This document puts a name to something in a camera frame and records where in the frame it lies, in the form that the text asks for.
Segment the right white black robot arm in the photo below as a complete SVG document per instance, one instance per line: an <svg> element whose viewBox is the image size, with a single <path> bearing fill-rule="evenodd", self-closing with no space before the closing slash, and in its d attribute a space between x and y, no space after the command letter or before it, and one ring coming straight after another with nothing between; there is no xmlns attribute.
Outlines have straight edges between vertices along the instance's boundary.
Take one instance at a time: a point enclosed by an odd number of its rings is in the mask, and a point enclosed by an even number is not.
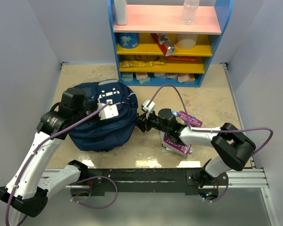
<svg viewBox="0 0 283 226"><path fill-rule="evenodd" d="M173 147L202 145L215 149L218 156L210 159L192 176L200 186L211 185L217 177L229 170L242 171L252 156L256 145L230 123L220 128L189 128L178 122L168 108L137 116L137 127L142 131L159 130L165 134Z"/></svg>

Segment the navy blue backpack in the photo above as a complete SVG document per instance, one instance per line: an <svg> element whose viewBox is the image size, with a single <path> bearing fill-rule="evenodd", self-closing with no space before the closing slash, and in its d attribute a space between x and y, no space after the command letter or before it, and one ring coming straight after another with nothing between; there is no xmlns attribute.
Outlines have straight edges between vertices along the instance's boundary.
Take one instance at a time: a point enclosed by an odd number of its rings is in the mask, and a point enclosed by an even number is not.
<svg viewBox="0 0 283 226"><path fill-rule="evenodd" d="M82 89L87 101L111 102L118 115L96 120L92 117L69 132L69 137L81 151L108 152L125 144L131 137L137 121L138 100L136 94L116 79L86 82L74 86Z"/></svg>

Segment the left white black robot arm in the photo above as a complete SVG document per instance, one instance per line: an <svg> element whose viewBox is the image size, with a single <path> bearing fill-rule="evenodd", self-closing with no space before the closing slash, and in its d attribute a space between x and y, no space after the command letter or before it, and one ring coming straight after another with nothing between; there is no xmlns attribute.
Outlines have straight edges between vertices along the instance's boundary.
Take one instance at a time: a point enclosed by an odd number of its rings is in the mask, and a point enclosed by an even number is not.
<svg viewBox="0 0 283 226"><path fill-rule="evenodd" d="M83 89L69 88L63 92L61 101L41 117L20 168L6 186L0 187L0 200L7 203L7 223L11 208L34 218L62 188L74 182L78 185L87 182L88 167L77 160L48 179L42 179L42 174L70 130L92 118L99 119L106 106L98 100L87 100Z"/></svg>

